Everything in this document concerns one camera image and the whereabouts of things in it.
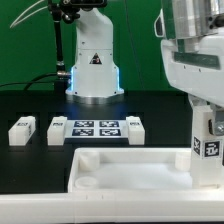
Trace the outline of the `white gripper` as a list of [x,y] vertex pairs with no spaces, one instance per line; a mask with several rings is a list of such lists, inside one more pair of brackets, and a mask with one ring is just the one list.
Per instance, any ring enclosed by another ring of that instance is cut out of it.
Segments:
[[224,107],[224,36],[203,37],[197,53],[180,53],[174,41],[162,40],[161,53],[169,84],[189,94],[193,113],[212,112],[209,132],[224,136],[224,110],[210,107]]

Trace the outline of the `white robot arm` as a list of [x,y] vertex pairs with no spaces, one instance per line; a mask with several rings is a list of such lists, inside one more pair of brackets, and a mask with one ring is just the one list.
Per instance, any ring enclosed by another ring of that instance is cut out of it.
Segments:
[[[113,24],[105,0],[71,0],[77,9],[76,62],[66,93],[84,101],[122,92],[113,63]],[[154,22],[169,84],[211,104],[211,133],[224,135],[224,0],[161,0]]]

